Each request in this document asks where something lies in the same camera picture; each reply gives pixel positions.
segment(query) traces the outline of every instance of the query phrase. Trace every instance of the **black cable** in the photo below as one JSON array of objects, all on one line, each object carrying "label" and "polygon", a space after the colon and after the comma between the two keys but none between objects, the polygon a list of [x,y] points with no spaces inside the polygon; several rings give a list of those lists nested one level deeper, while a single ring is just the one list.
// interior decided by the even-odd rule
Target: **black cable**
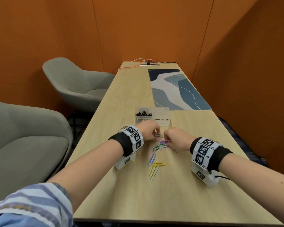
[{"label": "black cable", "polygon": [[162,61],[157,61],[157,63],[164,63],[164,64],[166,64],[166,63],[176,63],[176,64],[178,64],[177,62],[162,62]]},{"label": "black cable", "polygon": [[215,176],[215,178],[225,178],[225,179],[228,179],[228,180],[230,180],[229,178],[227,178],[227,177],[223,177],[223,176]]}]

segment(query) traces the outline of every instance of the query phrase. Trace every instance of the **power strip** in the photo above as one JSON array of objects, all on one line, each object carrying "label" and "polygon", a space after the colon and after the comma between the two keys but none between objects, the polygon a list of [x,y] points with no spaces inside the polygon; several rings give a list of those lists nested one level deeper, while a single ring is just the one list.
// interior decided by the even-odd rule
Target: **power strip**
[{"label": "power strip", "polygon": [[151,63],[150,65],[147,65],[147,63],[145,63],[145,64],[140,64],[140,66],[148,66],[148,67],[150,67],[150,66],[160,66],[160,64],[156,64],[156,63]]}]

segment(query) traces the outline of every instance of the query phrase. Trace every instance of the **blue striped shirt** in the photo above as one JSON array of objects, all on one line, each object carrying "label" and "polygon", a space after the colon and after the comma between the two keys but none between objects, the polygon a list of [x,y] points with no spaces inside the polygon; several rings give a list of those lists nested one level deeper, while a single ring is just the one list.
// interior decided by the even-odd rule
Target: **blue striped shirt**
[{"label": "blue striped shirt", "polygon": [[72,227],[73,209],[57,183],[30,185],[0,201],[0,227]]}]

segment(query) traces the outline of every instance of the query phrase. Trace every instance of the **chair seat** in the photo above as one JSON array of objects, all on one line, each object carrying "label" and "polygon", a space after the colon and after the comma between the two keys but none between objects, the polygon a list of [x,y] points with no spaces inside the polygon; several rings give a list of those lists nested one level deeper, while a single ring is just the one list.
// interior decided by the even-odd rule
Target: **chair seat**
[{"label": "chair seat", "polygon": [[91,90],[87,92],[86,94],[91,95],[91,96],[96,96],[96,97],[103,99],[106,92],[107,92],[107,89],[96,89],[96,90]]},{"label": "chair seat", "polygon": [[0,149],[0,200],[22,187],[44,182],[68,149],[63,137],[30,136]]}]

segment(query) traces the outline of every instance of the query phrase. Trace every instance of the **desk mat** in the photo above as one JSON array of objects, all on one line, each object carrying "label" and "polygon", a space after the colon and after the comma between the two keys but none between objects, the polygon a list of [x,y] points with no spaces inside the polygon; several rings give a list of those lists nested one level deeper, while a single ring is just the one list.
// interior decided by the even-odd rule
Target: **desk mat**
[{"label": "desk mat", "polygon": [[148,69],[156,107],[169,110],[211,110],[179,69]]}]

